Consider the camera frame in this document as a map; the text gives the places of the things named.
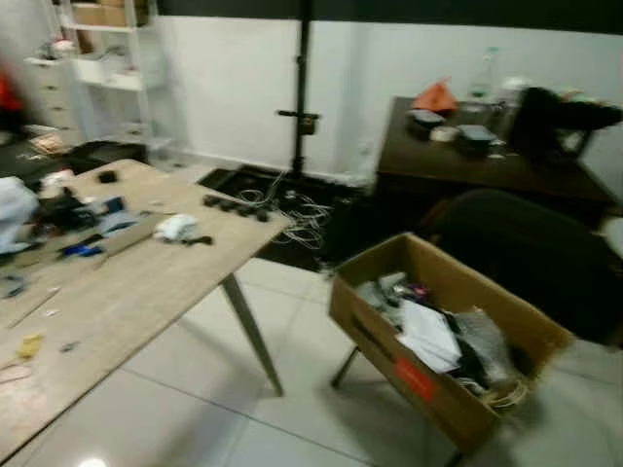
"container on desk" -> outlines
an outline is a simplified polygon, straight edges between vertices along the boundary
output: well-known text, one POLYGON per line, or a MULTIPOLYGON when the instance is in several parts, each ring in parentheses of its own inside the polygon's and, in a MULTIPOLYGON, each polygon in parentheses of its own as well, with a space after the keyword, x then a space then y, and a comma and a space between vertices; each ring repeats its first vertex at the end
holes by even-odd
POLYGON ((452 312, 483 309, 509 345, 523 355, 515 362, 529 387, 572 335, 532 305, 432 244, 403 234, 375 246, 337 270, 331 317, 366 358, 414 406, 424 411, 459 450, 470 454, 489 439, 501 421, 472 393, 447 375, 430 370, 396 338, 398 331, 357 293, 362 283, 397 271, 424 284, 435 303, 452 312))

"black floor mat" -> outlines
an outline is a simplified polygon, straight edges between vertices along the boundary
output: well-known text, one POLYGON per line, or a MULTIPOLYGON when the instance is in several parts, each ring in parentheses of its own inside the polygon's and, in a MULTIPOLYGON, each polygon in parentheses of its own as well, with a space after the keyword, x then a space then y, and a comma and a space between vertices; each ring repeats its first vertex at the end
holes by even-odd
MULTIPOLYGON (((263 176, 262 171, 258 172, 259 177, 254 173, 255 169, 216 169, 198 183, 233 197, 244 189, 266 193, 275 179, 263 176)), ((284 181, 279 184, 276 197, 283 197, 294 188, 284 181)), ((332 207, 331 220, 324 228, 324 247, 310 250, 295 241, 270 243, 257 257, 312 271, 331 269, 392 235, 413 231, 431 205, 430 200, 423 199, 364 197, 352 189, 331 184, 296 187, 296 190, 318 204, 332 207)))

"white drawer unit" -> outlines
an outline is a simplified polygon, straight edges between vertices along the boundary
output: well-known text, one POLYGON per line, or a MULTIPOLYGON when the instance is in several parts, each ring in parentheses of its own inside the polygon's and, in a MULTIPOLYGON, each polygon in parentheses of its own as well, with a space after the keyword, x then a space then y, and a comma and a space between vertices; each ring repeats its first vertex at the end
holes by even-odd
POLYGON ((31 65, 30 70, 39 87, 47 125, 58 128, 58 134, 67 146, 81 144, 84 138, 67 86, 67 61, 30 57, 26 63, 31 65))

